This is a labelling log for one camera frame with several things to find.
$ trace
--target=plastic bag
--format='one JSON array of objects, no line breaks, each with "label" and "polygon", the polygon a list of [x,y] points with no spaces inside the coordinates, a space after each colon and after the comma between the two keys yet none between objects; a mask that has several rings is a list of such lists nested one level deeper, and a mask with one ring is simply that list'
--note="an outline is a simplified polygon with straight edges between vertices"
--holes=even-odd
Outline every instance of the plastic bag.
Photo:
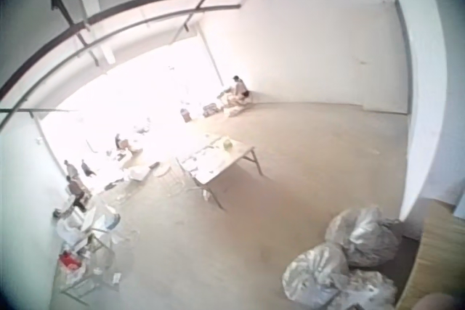
[{"label": "plastic bag", "polygon": [[325,240],[343,247],[350,266],[377,266],[395,257],[399,228],[399,221],[383,219],[377,207],[354,208],[331,221]]},{"label": "plastic bag", "polygon": [[348,310],[357,305],[363,310],[393,310],[396,288],[379,272],[351,272],[349,284],[326,310]]},{"label": "plastic bag", "polygon": [[287,297],[311,309],[320,309],[348,283],[349,268],[338,245],[325,242],[289,264],[283,275]]}]

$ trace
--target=wooden panel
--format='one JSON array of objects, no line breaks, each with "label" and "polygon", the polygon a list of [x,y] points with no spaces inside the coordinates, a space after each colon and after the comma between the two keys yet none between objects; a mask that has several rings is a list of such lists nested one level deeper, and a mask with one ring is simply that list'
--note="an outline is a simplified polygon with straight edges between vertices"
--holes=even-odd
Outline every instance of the wooden panel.
[{"label": "wooden panel", "polygon": [[465,221],[451,206],[431,201],[418,255],[397,310],[410,310],[430,293],[465,288]]}]

